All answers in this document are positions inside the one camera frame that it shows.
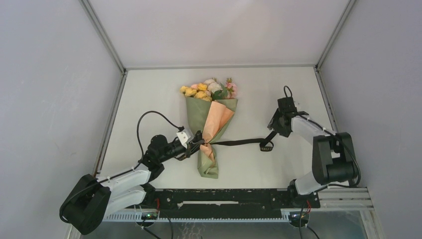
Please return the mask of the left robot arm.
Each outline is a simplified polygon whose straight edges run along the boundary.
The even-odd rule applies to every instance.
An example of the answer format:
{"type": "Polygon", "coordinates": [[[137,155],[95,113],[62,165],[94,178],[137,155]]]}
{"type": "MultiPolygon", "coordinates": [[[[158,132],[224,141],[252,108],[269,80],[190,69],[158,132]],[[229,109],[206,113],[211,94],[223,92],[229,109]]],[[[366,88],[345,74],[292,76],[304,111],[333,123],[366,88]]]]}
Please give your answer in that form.
{"type": "Polygon", "coordinates": [[[164,171],[165,161],[171,158],[184,160],[197,152],[203,142],[199,130],[191,134],[184,129],[172,142],[161,134],[154,136],[136,166],[113,176],[82,176],[61,205],[59,218],[87,235],[104,218],[128,206],[151,207],[156,195],[144,186],[164,171]]]}

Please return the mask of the green orange wrapping paper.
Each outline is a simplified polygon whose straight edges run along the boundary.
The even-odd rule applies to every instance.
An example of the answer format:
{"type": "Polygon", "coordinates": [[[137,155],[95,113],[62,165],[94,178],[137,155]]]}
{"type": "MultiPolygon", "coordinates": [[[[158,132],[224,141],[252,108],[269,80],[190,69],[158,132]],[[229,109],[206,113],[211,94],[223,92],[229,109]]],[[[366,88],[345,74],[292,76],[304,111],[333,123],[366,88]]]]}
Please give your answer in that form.
{"type": "Polygon", "coordinates": [[[236,108],[237,99],[205,101],[186,98],[188,125],[192,133],[200,131],[204,144],[199,147],[197,169],[201,177],[217,179],[219,168],[217,153],[212,147],[223,136],[230,124],[236,108]]]}

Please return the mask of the yellow flower stem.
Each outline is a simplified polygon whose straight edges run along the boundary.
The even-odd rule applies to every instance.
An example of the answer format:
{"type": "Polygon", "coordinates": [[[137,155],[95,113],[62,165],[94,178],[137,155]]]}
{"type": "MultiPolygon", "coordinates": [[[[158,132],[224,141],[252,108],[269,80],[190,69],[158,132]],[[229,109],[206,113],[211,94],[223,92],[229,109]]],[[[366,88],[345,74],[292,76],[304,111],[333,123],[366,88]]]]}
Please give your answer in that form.
{"type": "Polygon", "coordinates": [[[187,98],[201,99],[207,102],[212,101],[211,92],[208,90],[208,86],[204,83],[194,84],[190,87],[182,86],[180,93],[187,98]]]}

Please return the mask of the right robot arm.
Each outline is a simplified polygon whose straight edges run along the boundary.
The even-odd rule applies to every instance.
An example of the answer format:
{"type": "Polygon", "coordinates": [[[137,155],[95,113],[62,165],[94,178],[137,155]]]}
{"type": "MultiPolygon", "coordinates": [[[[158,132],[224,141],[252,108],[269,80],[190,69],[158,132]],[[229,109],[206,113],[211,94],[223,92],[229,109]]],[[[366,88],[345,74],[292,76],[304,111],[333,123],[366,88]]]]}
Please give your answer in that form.
{"type": "Polygon", "coordinates": [[[278,108],[268,128],[289,137],[295,133],[312,146],[312,168],[309,173],[293,181],[293,188],[287,196],[293,207],[301,207],[308,194],[317,192],[331,183],[359,180],[351,135],[337,133],[315,122],[308,113],[300,112],[292,97],[278,99],[278,108]]]}

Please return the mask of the pink rose stem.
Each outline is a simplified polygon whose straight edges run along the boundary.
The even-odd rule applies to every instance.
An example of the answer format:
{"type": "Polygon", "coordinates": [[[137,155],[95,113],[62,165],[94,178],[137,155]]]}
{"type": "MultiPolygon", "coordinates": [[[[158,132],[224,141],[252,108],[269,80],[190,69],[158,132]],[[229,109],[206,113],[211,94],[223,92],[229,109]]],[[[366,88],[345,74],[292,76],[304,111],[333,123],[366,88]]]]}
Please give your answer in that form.
{"type": "Polygon", "coordinates": [[[227,78],[225,82],[227,90],[227,99],[235,99],[237,95],[237,85],[233,82],[232,78],[227,78]]]}

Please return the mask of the black printed ribbon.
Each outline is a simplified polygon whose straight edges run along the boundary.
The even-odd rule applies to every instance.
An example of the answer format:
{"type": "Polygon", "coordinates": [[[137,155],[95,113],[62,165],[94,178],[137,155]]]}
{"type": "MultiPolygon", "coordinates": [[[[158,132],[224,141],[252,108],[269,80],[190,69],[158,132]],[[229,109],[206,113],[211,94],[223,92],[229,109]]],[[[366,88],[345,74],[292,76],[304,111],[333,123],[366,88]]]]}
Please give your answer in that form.
{"type": "MultiPolygon", "coordinates": [[[[274,148],[274,143],[272,139],[277,135],[275,131],[270,132],[266,138],[252,138],[252,139],[242,139],[242,140],[229,140],[229,141],[220,141],[211,143],[211,145],[222,145],[222,146],[240,146],[246,144],[259,144],[259,149],[262,152],[270,152],[274,148]]],[[[186,158],[189,158],[192,154],[199,151],[200,146],[204,144],[203,140],[197,140],[197,136],[194,137],[194,141],[189,143],[189,146],[181,156],[176,157],[177,160],[183,161],[186,158]]]]}

